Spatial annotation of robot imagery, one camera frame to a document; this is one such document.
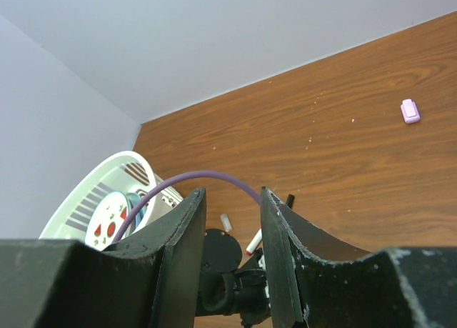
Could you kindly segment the black marker cap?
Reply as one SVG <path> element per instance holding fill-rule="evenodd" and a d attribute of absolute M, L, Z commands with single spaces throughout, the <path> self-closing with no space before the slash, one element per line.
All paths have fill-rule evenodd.
<path fill-rule="evenodd" d="M 286 199 L 286 205 L 288 208 L 292 209 L 293 208 L 293 203 L 294 203 L 295 196 L 292 194 L 289 194 Z"/>

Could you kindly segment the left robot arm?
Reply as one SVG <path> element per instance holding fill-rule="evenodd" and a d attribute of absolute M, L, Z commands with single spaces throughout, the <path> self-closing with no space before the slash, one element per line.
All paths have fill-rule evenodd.
<path fill-rule="evenodd" d="M 242 264 L 238 241 L 220 229 L 207 229 L 197 296 L 196 316 L 238 314 L 242 327 L 253 327 L 271 316 L 262 248 Z"/>

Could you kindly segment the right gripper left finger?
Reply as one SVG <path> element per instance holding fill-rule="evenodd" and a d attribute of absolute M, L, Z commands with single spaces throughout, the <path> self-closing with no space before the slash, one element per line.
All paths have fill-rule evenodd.
<path fill-rule="evenodd" d="M 102 252 L 72 239 L 1 241 L 3 327 L 192 327 L 206 191 Z"/>

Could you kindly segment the pink highlighter cap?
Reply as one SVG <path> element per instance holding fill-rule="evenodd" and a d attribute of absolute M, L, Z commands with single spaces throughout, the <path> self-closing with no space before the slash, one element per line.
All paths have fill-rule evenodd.
<path fill-rule="evenodd" d="M 416 103 L 412 99 L 404 99 L 401 103 L 401 113 L 406 124 L 414 124 L 420 121 L 421 116 Z"/>

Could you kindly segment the white marker red tip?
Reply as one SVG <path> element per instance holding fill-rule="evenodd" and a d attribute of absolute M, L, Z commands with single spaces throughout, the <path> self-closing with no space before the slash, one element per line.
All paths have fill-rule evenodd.
<path fill-rule="evenodd" d="M 255 236 L 253 237 L 251 242 L 248 244 L 248 246 L 246 248 L 246 254 L 251 256 L 255 252 L 256 248 L 261 243 L 261 241 L 262 241 L 262 230 L 260 229 L 257 231 L 257 233 L 255 234 Z"/>

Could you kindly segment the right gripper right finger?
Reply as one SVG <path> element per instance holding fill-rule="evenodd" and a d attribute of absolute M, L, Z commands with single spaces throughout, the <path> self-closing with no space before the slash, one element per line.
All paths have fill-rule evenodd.
<path fill-rule="evenodd" d="M 456 248 L 367 252 L 261 190 L 261 230 L 275 327 L 454 327 Z"/>

